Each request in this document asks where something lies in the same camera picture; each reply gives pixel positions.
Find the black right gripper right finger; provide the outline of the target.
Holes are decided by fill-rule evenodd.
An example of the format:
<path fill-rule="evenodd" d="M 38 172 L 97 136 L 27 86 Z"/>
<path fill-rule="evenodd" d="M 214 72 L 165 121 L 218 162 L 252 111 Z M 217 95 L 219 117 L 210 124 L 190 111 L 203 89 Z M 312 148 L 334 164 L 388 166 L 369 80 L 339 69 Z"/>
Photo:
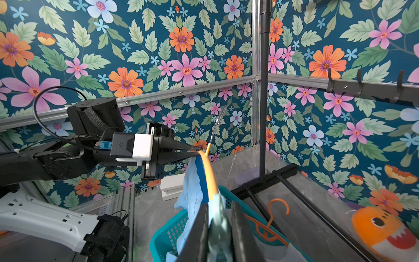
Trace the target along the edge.
<path fill-rule="evenodd" d="M 237 202 L 231 203 L 231 230 L 235 262 L 264 262 L 261 250 Z"/>

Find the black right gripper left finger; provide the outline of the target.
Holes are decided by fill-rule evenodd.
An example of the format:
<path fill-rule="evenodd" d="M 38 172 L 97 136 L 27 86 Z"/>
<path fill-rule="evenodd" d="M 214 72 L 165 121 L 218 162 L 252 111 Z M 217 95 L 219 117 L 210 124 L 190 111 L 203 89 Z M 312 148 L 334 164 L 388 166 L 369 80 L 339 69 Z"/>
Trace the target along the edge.
<path fill-rule="evenodd" d="M 200 206 L 188 238 L 179 254 L 177 262 L 206 262 L 208 255 L 209 207 Z"/>

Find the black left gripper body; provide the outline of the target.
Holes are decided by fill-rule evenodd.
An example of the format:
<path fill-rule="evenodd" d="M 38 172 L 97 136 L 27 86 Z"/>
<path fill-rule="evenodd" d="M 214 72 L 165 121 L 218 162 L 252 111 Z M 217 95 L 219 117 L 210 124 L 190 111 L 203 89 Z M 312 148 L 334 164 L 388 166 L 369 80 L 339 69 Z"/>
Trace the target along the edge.
<path fill-rule="evenodd" d="M 152 135 L 152 153 L 151 160 L 142 162 L 141 177 L 143 180 L 161 180 L 164 177 L 164 164 L 159 164 L 159 155 L 169 152 L 169 149 L 159 145 L 161 137 L 173 139 L 175 131 L 164 124 L 158 122 L 149 122 L 147 124 L 146 134 Z"/>

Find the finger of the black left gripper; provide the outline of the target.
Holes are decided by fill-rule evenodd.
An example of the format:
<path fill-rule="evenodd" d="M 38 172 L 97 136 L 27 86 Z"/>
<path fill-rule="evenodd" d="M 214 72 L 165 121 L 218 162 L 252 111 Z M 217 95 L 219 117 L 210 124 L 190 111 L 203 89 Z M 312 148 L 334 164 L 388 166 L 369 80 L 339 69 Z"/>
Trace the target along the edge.
<path fill-rule="evenodd" d="M 202 147 L 191 146 L 167 136 L 155 136 L 156 148 L 153 150 L 153 162 L 157 165 L 176 163 L 199 155 Z"/>

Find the mint green clothespin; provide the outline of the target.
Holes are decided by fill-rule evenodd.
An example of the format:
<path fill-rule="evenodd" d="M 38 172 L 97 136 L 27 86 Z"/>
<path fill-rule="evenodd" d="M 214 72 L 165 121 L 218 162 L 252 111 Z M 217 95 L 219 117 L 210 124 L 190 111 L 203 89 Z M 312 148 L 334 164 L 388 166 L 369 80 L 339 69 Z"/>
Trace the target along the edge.
<path fill-rule="evenodd" d="M 233 262 L 231 225 L 222 196 L 217 193 L 208 202 L 208 262 Z"/>

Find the light blue garment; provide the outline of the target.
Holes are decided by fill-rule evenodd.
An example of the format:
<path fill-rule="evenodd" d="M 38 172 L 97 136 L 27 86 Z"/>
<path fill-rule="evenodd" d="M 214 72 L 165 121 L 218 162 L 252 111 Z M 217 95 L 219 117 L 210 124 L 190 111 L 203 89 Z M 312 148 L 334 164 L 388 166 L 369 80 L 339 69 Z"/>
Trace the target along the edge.
<path fill-rule="evenodd" d="M 200 156 L 194 157 L 187 166 L 183 192 L 179 196 L 174 208 L 183 208 L 187 210 L 188 220 L 180 237 L 177 238 L 176 248 L 178 254 L 182 252 L 183 246 L 188 238 L 189 232 L 194 224 L 199 208 L 202 204 L 208 204 L 207 183 L 203 162 Z"/>

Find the tan orange plastic hanger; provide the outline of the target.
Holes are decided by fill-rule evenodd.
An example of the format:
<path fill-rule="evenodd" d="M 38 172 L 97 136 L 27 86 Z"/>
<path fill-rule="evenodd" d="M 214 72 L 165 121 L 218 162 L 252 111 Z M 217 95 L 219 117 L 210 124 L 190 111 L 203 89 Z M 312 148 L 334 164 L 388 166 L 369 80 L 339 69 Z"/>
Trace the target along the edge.
<path fill-rule="evenodd" d="M 214 196 L 219 193 L 218 186 L 217 186 L 217 183 L 216 183 L 216 178 L 215 178 L 215 175 L 213 173 L 213 169 L 212 169 L 212 166 L 211 166 L 211 161 L 209 159 L 209 153 L 210 153 L 210 149 L 211 149 L 211 146 L 212 146 L 212 141 L 215 137 L 215 130 L 216 130 L 217 127 L 220 126 L 220 123 L 221 123 L 221 121 L 224 117 L 226 109 L 227 109 L 227 106 L 222 107 L 221 112 L 219 113 L 218 117 L 216 118 L 216 122 L 211 129 L 211 136 L 210 136 L 210 140 L 209 140 L 208 145 L 207 145 L 207 149 L 206 150 L 200 150 L 198 152 L 201 159 L 202 159 L 203 166 L 204 166 L 205 178 L 206 178 L 206 183 L 207 183 L 208 201 L 209 202 L 211 202 L 213 200 Z"/>

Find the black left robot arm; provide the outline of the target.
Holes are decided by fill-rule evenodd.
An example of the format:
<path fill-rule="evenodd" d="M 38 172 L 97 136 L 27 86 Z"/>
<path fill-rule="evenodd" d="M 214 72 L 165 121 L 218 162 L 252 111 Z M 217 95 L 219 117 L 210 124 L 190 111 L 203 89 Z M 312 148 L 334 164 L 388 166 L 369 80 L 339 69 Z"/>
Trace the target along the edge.
<path fill-rule="evenodd" d="M 1 229 L 69 247 L 89 262 L 128 258 L 126 215 L 84 215 L 37 200 L 19 186 L 27 181 L 79 178 L 97 165 L 141 167 L 146 180 L 163 178 L 164 167 L 197 157 L 199 148 L 179 142 L 157 122 L 145 134 L 126 133 L 117 101 L 83 100 L 67 109 L 74 136 L 1 154 Z"/>

